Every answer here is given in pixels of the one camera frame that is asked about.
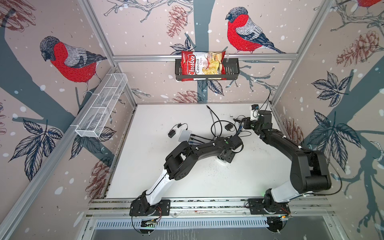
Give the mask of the white network switch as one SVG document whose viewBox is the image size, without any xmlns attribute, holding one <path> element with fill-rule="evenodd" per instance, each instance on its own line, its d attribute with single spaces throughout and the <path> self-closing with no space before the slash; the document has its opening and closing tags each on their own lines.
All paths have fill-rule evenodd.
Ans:
<svg viewBox="0 0 384 240">
<path fill-rule="evenodd" d="M 179 135 L 178 141 L 180 143 L 181 142 L 189 142 L 189 140 L 191 138 L 191 134 L 192 134 L 192 132 L 189 130 L 182 130 L 180 135 Z"/>
<path fill-rule="evenodd" d="M 227 166 L 229 164 L 227 161 L 221 160 L 219 158 L 216 158 L 216 162 L 221 166 Z"/>
</svg>

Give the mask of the black power adapter with cord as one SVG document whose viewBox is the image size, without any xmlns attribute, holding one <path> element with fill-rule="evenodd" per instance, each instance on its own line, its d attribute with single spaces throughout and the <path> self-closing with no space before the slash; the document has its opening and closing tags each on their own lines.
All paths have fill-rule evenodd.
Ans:
<svg viewBox="0 0 384 240">
<path fill-rule="evenodd" d="M 176 125 L 174 125 L 171 129 L 170 129 L 170 131 L 169 131 L 169 133 L 168 133 L 168 137 L 169 138 L 172 138 L 175 134 L 176 134 L 176 128 L 180 128 L 181 126 L 186 126 L 186 130 L 188 130 L 188 124 L 187 123 L 179 123 L 179 124 L 176 124 Z"/>
</svg>

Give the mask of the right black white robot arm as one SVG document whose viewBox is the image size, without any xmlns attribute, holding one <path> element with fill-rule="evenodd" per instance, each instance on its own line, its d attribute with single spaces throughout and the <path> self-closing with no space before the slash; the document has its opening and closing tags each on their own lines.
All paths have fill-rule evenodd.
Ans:
<svg viewBox="0 0 384 240">
<path fill-rule="evenodd" d="M 303 148 L 283 132 L 274 129 L 272 112 L 258 110 L 254 117 L 244 118 L 242 124 L 244 129 L 253 130 L 265 144 L 279 150 L 291 161 L 290 180 L 266 191 L 266 209 L 288 203 L 304 194 L 316 194 L 331 188 L 332 181 L 325 155 L 320 151 Z"/>
</svg>

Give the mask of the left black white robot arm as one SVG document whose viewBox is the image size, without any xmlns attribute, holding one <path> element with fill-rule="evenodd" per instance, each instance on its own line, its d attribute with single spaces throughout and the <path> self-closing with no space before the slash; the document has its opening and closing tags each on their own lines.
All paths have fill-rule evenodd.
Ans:
<svg viewBox="0 0 384 240">
<path fill-rule="evenodd" d="M 154 185 L 141 194 L 142 209 L 140 212 L 155 209 L 172 183 L 186 177 L 199 160 L 219 157 L 221 160 L 231 163 L 237 154 L 235 150 L 243 147 L 243 141 L 238 135 L 218 137 L 213 141 L 198 145 L 189 144 L 187 141 L 181 142 L 166 157 L 164 169 Z"/>
</svg>

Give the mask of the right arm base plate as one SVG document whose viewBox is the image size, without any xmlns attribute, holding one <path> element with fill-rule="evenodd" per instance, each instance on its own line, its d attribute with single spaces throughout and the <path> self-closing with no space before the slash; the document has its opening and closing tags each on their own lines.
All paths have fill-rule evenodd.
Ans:
<svg viewBox="0 0 384 240">
<path fill-rule="evenodd" d="M 276 203 L 264 198 L 248 199 L 245 207 L 250 210 L 251 215 L 290 215 L 288 203 Z"/>
</svg>

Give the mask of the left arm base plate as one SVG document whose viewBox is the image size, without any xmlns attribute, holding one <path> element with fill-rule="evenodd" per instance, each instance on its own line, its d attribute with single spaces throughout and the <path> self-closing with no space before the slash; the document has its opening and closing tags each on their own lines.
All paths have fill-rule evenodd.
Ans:
<svg viewBox="0 0 384 240">
<path fill-rule="evenodd" d="M 140 199 L 133 200 L 130 206 L 129 216 L 131 217 L 145 217 L 145 216 L 169 216 L 170 214 L 170 200 L 161 200 L 158 204 L 150 206 L 146 201 Z"/>
</svg>

